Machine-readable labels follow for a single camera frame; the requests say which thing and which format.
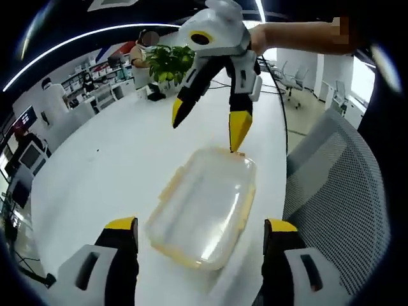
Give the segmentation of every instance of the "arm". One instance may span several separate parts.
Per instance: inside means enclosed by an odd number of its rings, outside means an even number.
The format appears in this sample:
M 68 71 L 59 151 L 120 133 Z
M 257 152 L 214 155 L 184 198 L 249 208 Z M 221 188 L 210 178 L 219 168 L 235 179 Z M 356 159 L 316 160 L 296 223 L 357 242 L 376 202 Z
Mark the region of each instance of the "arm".
M 150 64 L 146 61 L 143 61 L 143 55 L 140 52 L 139 48 L 137 46 L 134 46 L 132 50 L 130 51 L 130 63 L 132 66 L 136 68 L 149 68 Z
M 47 125 L 50 125 L 50 122 L 48 121 L 47 116 L 45 115 L 45 112 L 41 112 L 41 118 L 43 118 L 44 122 L 47 123 Z
M 60 88 L 60 91 L 61 91 L 62 100 L 64 100 L 64 103 L 65 103 L 67 109 L 69 109 L 68 97 L 66 95 L 65 89 L 61 84 L 59 84 L 59 88 Z
M 363 41 L 347 17 L 329 22 L 270 22 L 251 31 L 252 49 L 262 54 L 268 48 L 288 48 L 322 54 L 350 54 Z

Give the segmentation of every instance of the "ceiling light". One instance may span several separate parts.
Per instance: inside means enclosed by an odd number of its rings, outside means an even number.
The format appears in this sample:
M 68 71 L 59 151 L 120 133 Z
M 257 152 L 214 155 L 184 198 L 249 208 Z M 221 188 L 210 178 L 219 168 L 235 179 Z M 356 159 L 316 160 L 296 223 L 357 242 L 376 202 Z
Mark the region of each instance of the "ceiling light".
M 263 11 L 262 0 L 255 0 L 256 6 L 258 7 L 259 15 L 261 16 L 261 21 L 264 24 L 266 22 L 265 12 Z
M 373 64 L 369 64 L 369 63 L 367 63 L 367 62 L 363 62 L 366 66 L 368 66 L 368 67 L 371 67 L 371 68 L 375 68 L 375 65 L 373 65 Z
M 75 36 L 74 38 L 71 38 L 69 40 L 66 40 L 62 43 L 59 43 L 58 45 L 48 49 L 47 51 L 45 51 L 44 53 L 40 54 L 39 56 L 37 56 L 35 59 L 33 59 L 31 62 L 29 62 L 24 68 L 22 68 L 7 84 L 6 86 L 4 86 L 3 88 L 3 92 L 6 91 L 19 77 L 20 75 L 22 75 L 26 70 L 28 70 L 32 65 L 34 65 L 36 62 L 38 62 L 40 59 L 42 59 L 44 56 L 50 54 L 51 52 L 57 50 L 58 48 L 71 43 L 72 41 L 75 40 L 79 40 L 80 38 L 92 35 L 92 34 L 96 34 L 96 33 L 100 33 L 100 32 L 105 32 L 105 31 L 109 31 L 109 30 L 114 30 L 114 29 L 122 29 L 125 27 L 177 27 L 179 28 L 180 26 L 175 25 L 175 24 L 122 24 L 122 25 L 115 25 L 113 27 L 104 27 L 103 29 L 99 29 L 99 30 L 95 30 L 95 31 L 91 31 L 88 33 L 84 33 L 78 36 Z

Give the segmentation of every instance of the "gray mesh chair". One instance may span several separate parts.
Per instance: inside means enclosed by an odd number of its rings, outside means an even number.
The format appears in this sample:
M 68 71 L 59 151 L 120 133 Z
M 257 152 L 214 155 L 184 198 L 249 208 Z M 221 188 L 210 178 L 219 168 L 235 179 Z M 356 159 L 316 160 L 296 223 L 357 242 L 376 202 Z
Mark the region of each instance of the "gray mesh chair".
M 300 65 L 298 68 L 298 71 L 296 74 L 293 75 L 285 75 L 283 74 L 283 77 L 279 79 L 278 81 L 286 87 L 286 90 L 289 91 L 288 94 L 288 100 L 290 101 L 291 96 L 292 96 L 292 89 L 297 89 L 299 91 L 303 90 L 303 81 L 305 80 L 306 74 L 309 71 L 309 69 L 303 65 Z M 296 109 L 300 106 L 300 103 L 298 102 L 296 104 Z
M 337 267 L 350 295 L 389 244 L 377 161 L 357 130 L 330 108 L 288 156 L 283 219 Z

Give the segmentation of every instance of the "white table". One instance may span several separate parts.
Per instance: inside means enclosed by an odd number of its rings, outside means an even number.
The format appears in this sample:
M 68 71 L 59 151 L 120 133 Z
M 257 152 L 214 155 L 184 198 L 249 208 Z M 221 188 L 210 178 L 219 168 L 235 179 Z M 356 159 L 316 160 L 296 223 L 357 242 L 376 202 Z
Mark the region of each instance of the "white table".
M 216 79 L 229 81 L 223 71 Z M 105 224 L 135 215 L 137 305 L 216 305 L 222 296 L 228 305 L 251 305 L 262 283 L 263 223 L 282 217 L 285 198 L 285 131 L 277 95 L 262 93 L 254 103 L 254 122 L 240 148 L 257 164 L 257 189 L 228 264 L 217 272 L 184 268 L 155 251 L 143 230 L 160 192 L 195 150 L 229 147 L 229 91 L 208 90 L 177 129 L 171 127 L 174 98 L 151 102 L 130 95 L 72 134 L 33 182 L 33 230 L 44 270 L 57 275 L 81 246 L 95 242 Z

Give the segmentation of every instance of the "green plant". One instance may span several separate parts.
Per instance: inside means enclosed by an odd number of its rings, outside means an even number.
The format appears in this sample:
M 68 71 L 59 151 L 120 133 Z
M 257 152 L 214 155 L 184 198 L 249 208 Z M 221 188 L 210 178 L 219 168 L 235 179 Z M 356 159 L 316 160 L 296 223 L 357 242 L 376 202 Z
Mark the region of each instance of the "green plant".
M 194 51 L 187 46 L 157 45 L 146 60 L 150 63 L 149 74 L 156 82 L 174 80 L 174 84 L 177 86 L 193 64 Z

